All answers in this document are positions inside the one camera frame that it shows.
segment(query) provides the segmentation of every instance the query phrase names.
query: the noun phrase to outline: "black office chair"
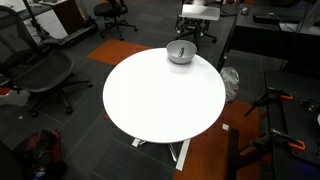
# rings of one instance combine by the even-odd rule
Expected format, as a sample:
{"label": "black office chair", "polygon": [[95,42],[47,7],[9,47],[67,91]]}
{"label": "black office chair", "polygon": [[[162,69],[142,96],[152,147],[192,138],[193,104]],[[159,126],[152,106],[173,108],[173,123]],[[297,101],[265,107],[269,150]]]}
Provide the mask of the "black office chair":
{"label": "black office chair", "polygon": [[29,112],[38,116],[38,107],[49,94],[56,92],[73,112],[62,88],[89,80],[69,82],[74,62],[59,51],[42,51],[32,39],[19,14],[0,6],[0,88],[27,90],[35,98]]}
{"label": "black office chair", "polygon": [[123,41],[121,31],[119,26],[133,27],[134,31],[138,31],[135,25],[128,24],[126,20],[118,21],[117,17],[128,13],[128,7],[124,4],[124,0],[108,0],[108,2],[103,2],[94,7],[94,15],[102,16],[106,21],[107,18],[112,18],[114,22],[105,22],[106,29],[100,31],[101,38],[104,38],[104,33],[109,29],[116,27],[120,35],[120,40]]}
{"label": "black office chair", "polygon": [[[182,0],[182,6],[184,4],[192,4],[192,1],[188,0],[185,2],[184,0]],[[176,37],[176,40],[185,36],[193,35],[193,38],[195,40],[195,43],[198,49],[199,49],[199,45],[198,45],[199,35],[212,38],[212,43],[216,43],[217,37],[214,37],[207,33],[209,30],[209,25],[210,25],[209,20],[185,18],[179,15],[176,21],[176,30],[179,33],[179,36]]]}

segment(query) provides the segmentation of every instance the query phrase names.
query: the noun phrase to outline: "floor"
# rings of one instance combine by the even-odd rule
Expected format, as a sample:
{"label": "floor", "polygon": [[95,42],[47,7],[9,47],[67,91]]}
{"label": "floor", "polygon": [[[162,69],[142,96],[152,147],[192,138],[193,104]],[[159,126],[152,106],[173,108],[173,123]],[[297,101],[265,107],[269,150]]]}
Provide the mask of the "floor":
{"label": "floor", "polygon": [[[175,22],[180,12],[180,0],[131,0],[127,1],[127,21],[138,26],[139,31],[121,28],[125,41],[154,48],[165,47],[175,39]],[[233,13],[234,7],[226,7]],[[230,31],[234,17],[220,18],[210,24],[209,34],[217,36],[217,43],[202,37],[197,54],[216,66]],[[102,19],[98,20],[102,28]],[[30,103],[19,107],[0,106],[0,140],[13,148],[18,142],[41,129],[61,132],[61,153],[68,165],[65,180],[84,179],[172,179],[175,164],[164,145],[145,144],[135,148],[133,141],[109,119],[104,119],[102,88],[112,66],[86,58],[108,38],[118,39],[115,29],[104,39],[93,34],[76,45],[64,49],[75,61],[75,79],[88,78],[94,87],[77,85],[65,89],[74,112],[64,113],[56,95],[40,110],[40,116],[32,118],[27,110]],[[225,66],[234,67],[240,77],[237,99],[250,102],[263,92],[263,73],[267,69],[278,70],[282,60],[259,55],[231,51]]]}

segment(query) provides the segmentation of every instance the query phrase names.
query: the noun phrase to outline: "orange carpet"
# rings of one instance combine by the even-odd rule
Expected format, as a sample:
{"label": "orange carpet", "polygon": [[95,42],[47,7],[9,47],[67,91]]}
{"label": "orange carpet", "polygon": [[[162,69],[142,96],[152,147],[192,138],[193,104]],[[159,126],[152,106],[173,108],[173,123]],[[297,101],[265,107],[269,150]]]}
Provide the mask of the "orange carpet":
{"label": "orange carpet", "polygon": [[[213,126],[192,138],[182,171],[176,170],[174,180],[224,180],[230,128],[240,132],[239,149],[258,136],[259,114],[255,109],[247,118],[243,114],[250,104],[234,101],[227,104]],[[229,131],[222,129],[229,125]],[[260,179],[259,163],[238,170],[237,180]]]}
{"label": "orange carpet", "polygon": [[151,48],[115,39],[108,39],[87,57],[116,66],[127,57],[147,49]]}

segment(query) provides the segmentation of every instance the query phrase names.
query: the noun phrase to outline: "white plastic bag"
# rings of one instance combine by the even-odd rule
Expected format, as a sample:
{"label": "white plastic bag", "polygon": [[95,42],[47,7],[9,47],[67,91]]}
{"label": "white plastic bag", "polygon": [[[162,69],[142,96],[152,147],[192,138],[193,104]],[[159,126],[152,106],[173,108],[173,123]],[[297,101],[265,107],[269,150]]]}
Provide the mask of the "white plastic bag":
{"label": "white plastic bag", "polygon": [[238,94],[239,74],[233,67],[224,67],[220,75],[226,88],[226,102],[230,102],[234,100]]}

